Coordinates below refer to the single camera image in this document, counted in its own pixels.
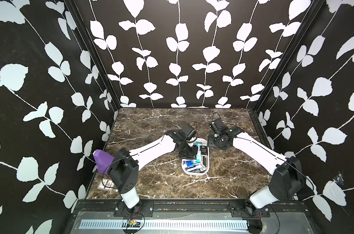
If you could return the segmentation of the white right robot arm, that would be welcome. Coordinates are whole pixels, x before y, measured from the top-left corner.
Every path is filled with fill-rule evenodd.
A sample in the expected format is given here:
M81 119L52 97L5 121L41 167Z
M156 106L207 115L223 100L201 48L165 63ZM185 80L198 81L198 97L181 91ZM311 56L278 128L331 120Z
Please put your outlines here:
M208 145L221 150L234 147L263 166L272 175L267 186L245 199L244 210L254 216L260 209L278 201L289 201L306 183L300 161L286 158L259 143L239 127L228 128L210 124L213 134Z

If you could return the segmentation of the white storage box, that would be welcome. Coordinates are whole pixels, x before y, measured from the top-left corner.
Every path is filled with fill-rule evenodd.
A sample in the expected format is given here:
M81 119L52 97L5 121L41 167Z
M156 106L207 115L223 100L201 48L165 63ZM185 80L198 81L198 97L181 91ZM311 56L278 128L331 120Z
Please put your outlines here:
M207 146L208 147L207 140L205 140L203 138L197 138L196 141L194 141L193 143L189 143L189 145L193 146L195 142L200 142L200 143L202 143L202 146ZM202 156L202 162L199 163L196 167L188 169L188 170L186 170L184 168L184 161L186 161L186 160L182 159L181 168L182 168L183 172L185 174L187 174L187 175L203 176L210 169L210 154L208 156Z

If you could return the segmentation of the black tissue pack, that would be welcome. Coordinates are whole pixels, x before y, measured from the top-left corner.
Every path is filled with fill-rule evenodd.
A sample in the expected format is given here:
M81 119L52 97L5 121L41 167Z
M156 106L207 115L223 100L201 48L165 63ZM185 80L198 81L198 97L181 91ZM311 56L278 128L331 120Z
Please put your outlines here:
M200 150L201 150L201 156L208 156L209 155L209 150L208 150L207 146L201 146Z

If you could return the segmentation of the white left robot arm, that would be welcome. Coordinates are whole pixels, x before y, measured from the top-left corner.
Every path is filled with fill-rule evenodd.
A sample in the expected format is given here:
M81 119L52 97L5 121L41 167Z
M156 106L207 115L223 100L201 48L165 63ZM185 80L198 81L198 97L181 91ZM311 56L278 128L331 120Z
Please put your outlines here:
M116 153L104 173L110 176L128 210L138 208L141 204L136 191L140 169L175 150L180 158L195 160L198 151L198 147L192 145L195 137L196 130L187 125L181 130L167 131L161 138L146 146L130 151L122 148Z

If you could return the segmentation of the dark blue tissue pack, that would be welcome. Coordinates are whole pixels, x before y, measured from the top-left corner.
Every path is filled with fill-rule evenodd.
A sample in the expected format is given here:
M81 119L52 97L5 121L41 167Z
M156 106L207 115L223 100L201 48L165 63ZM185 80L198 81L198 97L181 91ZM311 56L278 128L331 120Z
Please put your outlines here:
M199 163L194 163L193 160L186 160L184 161L184 168L186 170L194 168L198 165Z

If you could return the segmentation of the teal cartoon tissue pack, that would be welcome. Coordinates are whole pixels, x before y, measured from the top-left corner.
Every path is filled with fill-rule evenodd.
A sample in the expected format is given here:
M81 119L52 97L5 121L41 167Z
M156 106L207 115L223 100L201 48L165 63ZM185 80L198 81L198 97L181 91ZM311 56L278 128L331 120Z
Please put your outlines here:
M199 163L202 162L202 156L201 156L201 146L202 146L202 143L200 143L200 142L195 142L194 145L196 145L197 148L198 148L197 154L196 154L195 164L199 164Z

